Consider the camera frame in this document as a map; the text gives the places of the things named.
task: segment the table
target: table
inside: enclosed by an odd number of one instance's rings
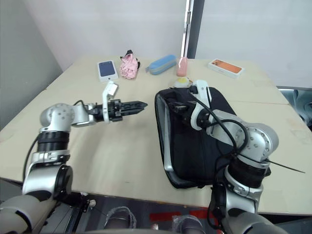
[[[73,104],[78,99],[102,103],[105,83],[98,80],[96,62],[108,59],[112,58],[78,60],[0,132],[0,177],[21,181],[25,155],[38,134],[39,116],[45,108],[58,102]],[[119,67],[118,57],[113,59]],[[101,195],[207,207],[210,187],[175,189],[161,161],[154,97],[157,91],[174,82],[175,70],[153,76],[143,69],[152,60],[141,58],[140,61],[142,69],[136,80],[116,80],[119,90],[115,98],[124,102],[144,101],[148,107],[138,115],[125,117],[122,122],[72,128],[68,161],[74,170],[72,188]],[[245,75],[235,80],[209,70],[205,67],[207,62],[191,60],[189,77],[205,79],[220,90],[245,121],[273,127],[279,136],[279,147],[270,159],[306,172],[300,174],[271,165],[272,175],[263,180],[259,211],[311,215],[312,133],[257,66],[234,62],[246,68]]]

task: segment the black cable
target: black cable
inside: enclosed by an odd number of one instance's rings
[[[288,166],[284,166],[284,165],[279,164],[279,163],[277,163],[277,162],[272,162],[272,161],[270,161],[270,160],[268,160],[268,162],[273,163],[273,164],[275,164],[275,165],[277,165],[277,166],[280,166],[280,167],[284,167],[284,168],[293,170],[293,171],[295,171],[295,172],[305,173],[305,172],[303,172],[303,171],[300,171],[300,170],[297,170],[297,169],[294,169],[294,168],[291,168],[291,167],[288,167]]]
[[[78,101],[76,101],[75,104],[74,104],[73,106],[76,106],[78,103],[81,103],[82,106],[83,106],[83,108],[86,110],[86,112],[88,112],[88,109],[87,109],[86,106],[84,105],[83,100],[78,100]]]
[[[208,212],[208,217],[207,217],[207,221],[208,221],[208,224],[209,226],[214,229],[214,230],[221,230],[224,234],[226,234],[225,230],[221,227],[221,226],[217,226],[217,225],[214,225],[212,224],[212,222],[210,221],[210,217],[209,217],[209,214],[210,214],[210,206],[208,206],[208,209],[207,209],[207,212]]]
[[[101,210],[99,210],[99,209],[98,209],[98,208],[96,208],[96,207],[92,207],[92,209],[95,209],[95,210],[99,211],[102,215],[107,216],[107,214],[103,213]]]
[[[225,154],[225,155],[221,155],[219,156],[215,162],[214,162],[214,171],[216,172],[217,171],[217,166],[218,166],[218,162],[221,160],[221,159],[227,159],[227,157],[229,156],[229,154]]]
[[[222,169],[226,168],[228,165],[229,165],[229,163],[226,163],[226,164],[220,166],[218,169],[216,169],[216,170],[214,171],[214,180],[213,180],[213,184],[217,183],[217,175],[218,175],[218,173],[219,173]]]
[[[209,106],[211,108],[211,100],[210,100],[210,97],[209,97],[208,87],[206,87],[206,93],[207,93],[208,103],[209,103]]]
[[[28,158],[29,158],[29,156],[30,156],[30,153],[31,153],[31,151],[32,151],[32,149],[33,149],[35,143],[36,143],[37,140],[38,140],[38,137],[39,137],[39,135],[35,138],[35,140],[34,140],[33,143],[31,144],[31,146],[30,146],[30,148],[29,148],[29,150],[28,150],[28,153],[27,153],[25,162],[24,162],[24,168],[23,168],[23,183],[24,183],[24,181],[25,181],[26,167],[27,167],[27,163],[28,163]]]
[[[193,94],[191,94],[190,90],[188,89],[188,94],[190,95],[190,97],[192,99],[194,99],[196,102],[198,102],[210,115],[212,115],[214,117],[214,119],[216,120],[217,123],[219,123],[220,127],[225,131],[225,133],[229,136],[233,147],[235,149],[235,151],[237,150],[237,146],[236,146],[236,142],[232,136],[232,134],[229,132],[229,130],[224,126],[224,124],[221,122],[221,120],[215,115],[215,113],[208,107],[206,106],[202,101],[200,101],[199,99],[197,99],[195,96],[193,96]]]
[[[58,223],[57,227],[53,230],[52,233],[54,233],[56,231],[56,229],[59,227],[60,223],[63,221],[63,219],[65,219],[65,217],[67,216],[68,212],[70,211],[70,207],[68,208],[67,212],[65,213],[65,215],[63,216],[63,218],[60,220],[60,222]]]
[[[261,163],[261,162],[258,162],[257,160],[254,160],[254,159],[252,159],[252,158],[249,158],[249,157],[247,157],[247,156],[245,156],[245,155],[242,155],[242,154],[239,154],[239,155],[241,155],[242,157],[244,157],[244,158],[246,158],[246,159],[249,159],[249,160],[251,160],[251,161],[253,161],[253,162]]]
[[[220,120],[222,123],[226,123],[226,122],[232,122],[232,123],[235,123],[237,124],[241,129],[242,131],[244,132],[244,135],[245,135],[245,139],[244,139],[244,142],[243,144],[237,149],[237,151],[235,153],[240,153],[245,147],[246,145],[248,144],[248,133],[247,133],[247,130],[246,128],[244,127],[244,125],[236,120],[233,120],[233,119],[223,119],[223,120]],[[219,124],[218,122],[214,122],[212,124],[210,124],[208,127],[211,127],[211,126],[214,126],[216,124]]]

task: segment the blue pencil case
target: blue pencil case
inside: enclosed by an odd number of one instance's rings
[[[167,55],[163,58],[160,58],[152,62],[145,70],[146,72],[150,71],[151,74],[157,75],[166,71],[168,68],[176,65],[176,56]]]

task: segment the white wall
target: white wall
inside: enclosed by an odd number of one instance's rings
[[[312,0],[205,0],[196,58],[252,60],[276,85],[312,87]]]
[[[0,130],[61,74],[22,0],[0,0]]]
[[[82,55],[181,53],[186,0],[26,0],[65,70]]]

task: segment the black backpack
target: black backpack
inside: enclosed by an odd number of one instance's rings
[[[155,113],[162,161],[171,184],[176,188],[211,185],[215,160],[232,146],[219,142],[181,121],[181,117],[168,108],[173,102],[191,101],[187,88],[165,89],[155,96]],[[210,108],[234,114],[233,109],[215,88],[209,88],[212,101]]]

